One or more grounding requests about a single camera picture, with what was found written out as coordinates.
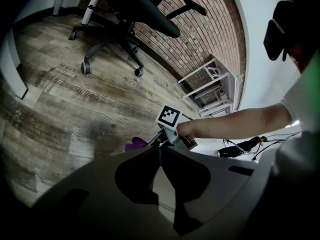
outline forearm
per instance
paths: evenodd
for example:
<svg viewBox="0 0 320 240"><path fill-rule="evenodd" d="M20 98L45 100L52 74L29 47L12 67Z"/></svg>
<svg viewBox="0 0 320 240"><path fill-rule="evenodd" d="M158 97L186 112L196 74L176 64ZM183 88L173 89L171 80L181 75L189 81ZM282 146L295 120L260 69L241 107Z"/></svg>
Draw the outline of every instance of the forearm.
<svg viewBox="0 0 320 240"><path fill-rule="evenodd" d="M289 112L280 104L245 109L226 116L189 122L196 138L246 139L281 129L291 122Z"/></svg>

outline red brick wall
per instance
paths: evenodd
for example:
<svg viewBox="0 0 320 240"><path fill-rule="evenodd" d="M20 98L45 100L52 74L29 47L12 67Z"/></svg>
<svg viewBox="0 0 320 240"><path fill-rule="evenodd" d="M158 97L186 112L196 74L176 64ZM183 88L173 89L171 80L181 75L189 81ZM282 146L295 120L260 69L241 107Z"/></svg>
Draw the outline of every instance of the red brick wall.
<svg viewBox="0 0 320 240"><path fill-rule="evenodd" d="M81 0L80 7L86 8L90 0ZM219 58L235 75L246 70L246 44L239 11L234 0L192 0L207 9L207 16L190 10L172 21L179 27L181 36L171 38L154 31L144 23L137 23L135 33L138 38L161 55L182 77L194 71L206 61L210 54ZM183 0L163 0L158 8L165 14L184 5ZM99 7L108 8L107 2L100 0ZM117 22L112 14L98 12ZM196 89L209 81L205 73L197 73L188 83ZM213 96L203 97L209 103Z"/></svg>

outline chair caster wheel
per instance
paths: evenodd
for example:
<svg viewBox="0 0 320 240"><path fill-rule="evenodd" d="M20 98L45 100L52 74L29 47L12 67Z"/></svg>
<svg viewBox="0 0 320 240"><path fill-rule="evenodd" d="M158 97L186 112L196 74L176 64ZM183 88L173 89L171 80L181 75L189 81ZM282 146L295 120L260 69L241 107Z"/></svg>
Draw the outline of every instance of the chair caster wheel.
<svg viewBox="0 0 320 240"><path fill-rule="evenodd" d="M137 69L134 71L134 74L135 74L137 77L141 77L141 76L144 74L144 71L143 71L141 68L137 68Z"/></svg>
<svg viewBox="0 0 320 240"><path fill-rule="evenodd" d="M134 46L133 51L137 54L139 52L139 46Z"/></svg>
<svg viewBox="0 0 320 240"><path fill-rule="evenodd" d="M82 62L81 63L81 72L84 75L91 73L91 65L89 62Z"/></svg>
<svg viewBox="0 0 320 240"><path fill-rule="evenodd" d="M77 32L71 31L69 34L69 40L75 40L77 38Z"/></svg>

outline wall baseboard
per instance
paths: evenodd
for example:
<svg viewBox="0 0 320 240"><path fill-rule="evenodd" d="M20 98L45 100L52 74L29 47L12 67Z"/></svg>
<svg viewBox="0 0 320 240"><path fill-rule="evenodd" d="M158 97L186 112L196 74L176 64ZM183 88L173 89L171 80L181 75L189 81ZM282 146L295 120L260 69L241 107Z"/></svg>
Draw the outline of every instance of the wall baseboard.
<svg viewBox="0 0 320 240"><path fill-rule="evenodd" d="M54 12L54 8L48 8L48 9L44 9L41 11L37 11L17 22L15 22L12 25L13 28L13 33L17 33L18 31L22 30L23 28L25 28L26 26L30 25L33 22L39 21L45 17L51 16L53 15ZM60 8L59 10L59 15L58 16L67 16L67 15L78 15L83 17L83 15L85 14L86 10L81 9L79 7L69 7L69 8ZM113 24L111 21L109 21L108 19L97 15L97 14L92 14L91 21L100 24L102 26L107 26ZM178 81L180 79L182 79L182 76L161 56L159 55L156 51L154 51L151 47L149 47L146 43L144 43L143 41L141 41L140 39L138 39L137 37L134 37L135 41L140 45L140 48L146 53L148 54L151 58L153 58L155 61L157 61L161 66L163 66L166 70L168 70L168 72L173 75L173 77L175 79L177 79ZM192 92L193 89L191 88L191 86L187 83L187 82L182 82L181 85L183 86L183 88L185 89L184 91L186 93ZM202 107L202 104L200 104L197 100L195 100L195 102L198 104L198 106Z"/></svg>

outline office chair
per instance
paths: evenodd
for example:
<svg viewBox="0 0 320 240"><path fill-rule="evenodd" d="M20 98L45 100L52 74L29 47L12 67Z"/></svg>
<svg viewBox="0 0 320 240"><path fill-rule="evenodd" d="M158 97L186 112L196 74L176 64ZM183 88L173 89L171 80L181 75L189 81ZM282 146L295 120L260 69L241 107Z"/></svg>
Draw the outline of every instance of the office chair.
<svg viewBox="0 0 320 240"><path fill-rule="evenodd" d="M206 16L207 11L199 4L184 0L185 5L167 16L164 16L157 8L162 0L107 0L108 4L115 9L119 14L118 25L110 24L107 27L100 26L75 26L69 34L69 40L75 40L77 31L83 31L92 34L102 34L105 36L105 41L93 46L84 56L84 62L81 64L81 71L83 74L92 72L92 67L89 60L93 57L95 52L106 47L110 43L118 43L138 64L139 68L135 70L135 75L140 77L143 75L144 65L136 56L139 50L139 44L134 40L135 32L134 26L136 22L145 23L154 30L157 30L169 37L178 38L180 36L179 28L171 21L172 18L188 11L195 10L200 14ZM89 9L101 10L96 5L90 3Z"/></svg>

